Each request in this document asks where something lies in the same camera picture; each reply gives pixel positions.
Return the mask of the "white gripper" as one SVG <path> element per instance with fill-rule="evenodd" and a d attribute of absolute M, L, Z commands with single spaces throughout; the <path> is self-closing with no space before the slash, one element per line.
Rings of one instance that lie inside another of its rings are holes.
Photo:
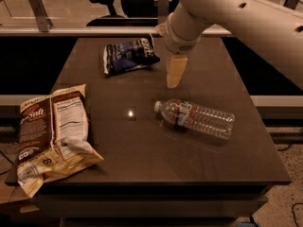
<path fill-rule="evenodd" d="M 192 16 L 172 13 L 165 23 L 157 25 L 156 31 L 163 37 L 166 48 L 173 54 L 189 53 L 201 40 L 203 24 Z M 187 67 L 186 55 L 169 55 L 166 59 L 167 87 L 172 89 L 179 82 Z"/>

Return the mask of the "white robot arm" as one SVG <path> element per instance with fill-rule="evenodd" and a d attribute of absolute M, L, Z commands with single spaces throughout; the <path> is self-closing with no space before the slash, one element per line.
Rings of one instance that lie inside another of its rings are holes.
<path fill-rule="evenodd" d="M 169 52 L 187 54 L 214 25 L 303 88 L 302 13 L 267 0 L 179 0 L 160 31 Z"/>

